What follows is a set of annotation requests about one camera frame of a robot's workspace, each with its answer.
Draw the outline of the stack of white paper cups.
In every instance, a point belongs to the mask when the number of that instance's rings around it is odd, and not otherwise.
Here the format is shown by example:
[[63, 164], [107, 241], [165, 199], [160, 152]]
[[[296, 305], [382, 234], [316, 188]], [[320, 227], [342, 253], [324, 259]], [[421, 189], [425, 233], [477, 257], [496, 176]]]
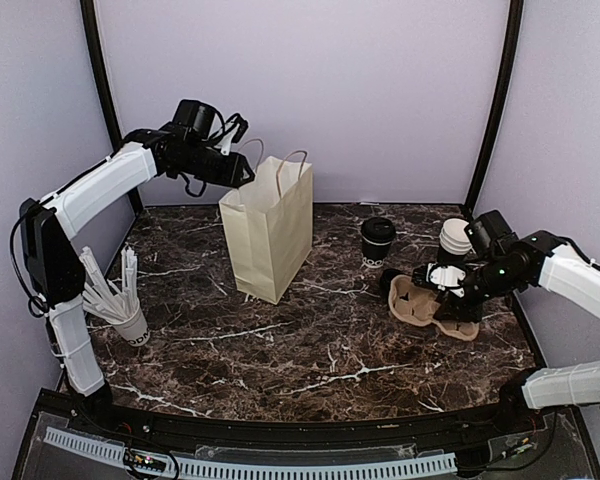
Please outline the stack of white paper cups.
[[460, 218], [451, 218], [443, 223], [436, 257], [438, 263], [449, 264], [465, 260], [472, 250], [471, 242], [465, 232], [468, 225], [466, 220]]

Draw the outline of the cream paper bag with handles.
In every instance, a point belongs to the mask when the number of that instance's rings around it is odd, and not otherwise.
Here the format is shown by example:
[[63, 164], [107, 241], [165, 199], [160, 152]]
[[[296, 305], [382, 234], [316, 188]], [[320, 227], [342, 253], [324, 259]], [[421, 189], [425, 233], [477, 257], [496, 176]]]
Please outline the cream paper bag with handles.
[[236, 288], [278, 304], [312, 249], [313, 165], [295, 150], [260, 161], [255, 180], [219, 200]]

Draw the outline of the stack of black coffee lids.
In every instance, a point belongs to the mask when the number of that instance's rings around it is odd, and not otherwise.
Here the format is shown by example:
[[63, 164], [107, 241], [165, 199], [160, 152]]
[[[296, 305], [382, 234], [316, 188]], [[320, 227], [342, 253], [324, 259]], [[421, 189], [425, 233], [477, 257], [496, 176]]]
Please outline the stack of black coffee lids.
[[391, 283], [392, 283], [393, 279], [396, 278], [397, 276], [400, 276], [403, 274], [404, 274], [404, 272], [399, 269], [395, 269], [395, 268], [385, 269], [379, 277], [379, 289], [380, 289], [381, 293], [384, 296], [388, 296], [390, 289], [391, 289]]

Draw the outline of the brown pulp cup carrier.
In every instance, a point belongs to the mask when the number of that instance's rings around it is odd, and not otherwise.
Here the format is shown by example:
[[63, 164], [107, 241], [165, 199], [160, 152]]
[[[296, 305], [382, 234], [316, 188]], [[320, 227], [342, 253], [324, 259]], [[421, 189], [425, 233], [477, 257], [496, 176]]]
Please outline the brown pulp cup carrier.
[[477, 323], [434, 318], [440, 307], [436, 297], [433, 291], [415, 286], [409, 276], [399, 274], [390, 282], [387, 304], [391, 315], [403, 323], [419, 328], [434, 325], [445, 336], [474, 341], [480, 331]]

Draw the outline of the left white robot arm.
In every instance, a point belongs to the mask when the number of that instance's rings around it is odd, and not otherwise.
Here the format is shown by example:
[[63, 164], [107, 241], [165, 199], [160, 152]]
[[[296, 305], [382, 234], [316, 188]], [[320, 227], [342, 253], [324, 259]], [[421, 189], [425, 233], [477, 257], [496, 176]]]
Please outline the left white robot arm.
[[119, 198], [161, 175], [229, 188], [254, 181], [246, 157], [232, 149], [248, 128], [238, 113], [223, 117], [209, 104], [182, 100], [161, 128], [131, 131], [95, 166], [42, 199], [21, 204], [10, 234], [21, 238], [23, 259], [12, 266], [31, 315], [46, 319], [77, 393], [88, 397], [107, 383], [86, 327], [85, 268], [72, 239]]

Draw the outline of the single black paper coffee cup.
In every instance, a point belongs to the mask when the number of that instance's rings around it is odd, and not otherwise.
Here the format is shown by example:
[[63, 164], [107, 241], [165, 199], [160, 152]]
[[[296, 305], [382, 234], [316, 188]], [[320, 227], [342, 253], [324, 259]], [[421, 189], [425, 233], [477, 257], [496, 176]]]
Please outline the single black paper coffee cup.
[[381, 268], [389, 255], [392, 243], [392, 240], [377, 241], [363, 236], [361, 242], [363, 265], [371, 269]]

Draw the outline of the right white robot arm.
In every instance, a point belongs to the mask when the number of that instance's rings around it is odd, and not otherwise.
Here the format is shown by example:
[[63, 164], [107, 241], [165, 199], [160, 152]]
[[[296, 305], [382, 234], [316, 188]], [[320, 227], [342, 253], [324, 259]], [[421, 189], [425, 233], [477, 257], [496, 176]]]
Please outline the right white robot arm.
[[[547, 230], [519, 236], [498, 210], [467, 223], [464, 232], [476, 264], [429, 263], [414, 275], [438, 292], [437, 319], [476, 324], [487, 301], [534, 287], [600, 321], [600, 264], [571, 238]], [[529, 410], [600, 408], [600, 360], [527, 370], [503, 387], [501, 400], [490, 413], [491, 426], [501, 434], [514, 432]]]

